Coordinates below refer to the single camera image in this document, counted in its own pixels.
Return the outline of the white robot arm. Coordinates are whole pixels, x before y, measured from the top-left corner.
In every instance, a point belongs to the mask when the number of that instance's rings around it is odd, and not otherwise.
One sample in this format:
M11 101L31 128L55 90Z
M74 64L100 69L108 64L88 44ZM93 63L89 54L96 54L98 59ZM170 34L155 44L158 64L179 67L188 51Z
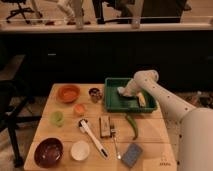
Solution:
M196 107L160 86L156 70L137 71L124 96L147 91L170 118L181 123L177 171L213 171L213 109Z

